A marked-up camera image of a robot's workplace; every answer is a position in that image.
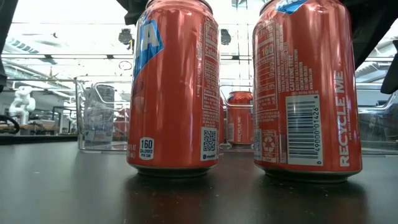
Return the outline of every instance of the transparent container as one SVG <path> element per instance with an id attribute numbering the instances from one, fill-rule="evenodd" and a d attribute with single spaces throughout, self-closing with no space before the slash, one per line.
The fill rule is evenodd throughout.
<path id="1" fill-rule="evenodd" d="M 132 77 L 76 77 L 78 147 L 126 151 Z"/>
<path id="2" fill-rule="evenodd" d="M 368 101 L 379 93 L 381 83 L 357 83 L 357 94 Z M 363 154 L 398 153 L 398 92 L 378 99 L 377 106 L 358 106 L 359 130 Z"/>

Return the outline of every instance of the red soda can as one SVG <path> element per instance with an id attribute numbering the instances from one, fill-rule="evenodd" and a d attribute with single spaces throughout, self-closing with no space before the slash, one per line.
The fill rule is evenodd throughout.
<path id="1" fill-rule="evenodd" d="M 114 121 L 114 128 L 117 133 L 127 136 L 129 134 L 130 123 L 130 109 L 123 108 L 118 111 L 118 116 Z"/>
<path id="2" fill-rule="evenodd" d="M 203 0 L 151 0 L 137 22 L 127 162 L 202 175 L 218 162 L 218 25 Z"/>
<path id="3" fill-rule="evenodd" d="M 222 97 L 220 97 L 220 136 L 219 141 L 220 144 L 224 143 L 224 101 Z"/>
<path id="4" fill-rule="evenodd" d="M 253 32 L 254 162 L 342 182 L 362 169 L 353 40 L 338 0 L 270 1 Z"/>
<path id="5" fill-rule="evenodd" d="M 232 146 L 247 146 L 253 143 L 253 120 L 250 91 L 233 91 L 228 97 L 228 142 Z"/>

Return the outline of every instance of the dark table surface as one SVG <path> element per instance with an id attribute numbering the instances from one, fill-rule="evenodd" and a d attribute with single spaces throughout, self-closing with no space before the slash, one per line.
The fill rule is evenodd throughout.
<path id="1" fill-rule="evenodd" d="M 398 157 L 363 163 L 345 184 L 301 184 L 229 152 L 206 176 L 169 180 L 75 142 L 0 146 L 0 223 L 398 223 Z"/>

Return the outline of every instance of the black cable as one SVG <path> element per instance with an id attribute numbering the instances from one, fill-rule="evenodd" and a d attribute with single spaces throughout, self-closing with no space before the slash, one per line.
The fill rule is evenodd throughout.
<path id="1" fill-rule="evenodd" d="M 1 115 L 0 114 L 0 124 L 2 122 L 5 122 L 5 124 L 7 124 L 7 121 L 10 121 L 13 125 L 14 125 L 14 130 L 13 131 L 5 131 L 5 130 L 1 130 L 0 129 L 0 134 L 17 134 L 20 130 L 19 124 L 17 123 L 17 121 L 15 121 L 12 117 L 10 116 L 6 116 L 6 115 Z"/>

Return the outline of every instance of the can top rim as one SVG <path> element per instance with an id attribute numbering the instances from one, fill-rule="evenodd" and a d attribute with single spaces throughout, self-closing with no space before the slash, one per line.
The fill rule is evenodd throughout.
<path id="1" fill-rule="evenodd" d="M 238 91 L 232 91 L 229 94 L 231 94 L 231 93 L 252 93 L 252 92 L 251 91 L 238 90 Z"/>
<path id="2" fill-rule="evenodd" d="M 260 16 L 262 14 L 262 12 L 264 11 L 264 9 L 269 5 L 269 3 L 271 3 L 273 0 L 266 0 L 266 3 L 261 7 L 260 9 Z"/>
<path id="3" fill-rule="evenodd" d="M 150 3 L 152 1 L 154 1 L 154 0 L 149 0 L 147 2 L 147 5 L 145 6 L 146 9 L 149 7 L 149 5 L 150 5 Z M 210 4 L 206 0 L 198 0 L 198 1 L 202 2 L 203 4 L 205 4 L 210 9 L 211 14 L 213 14 L 213 9 L 211 8 Z"/>

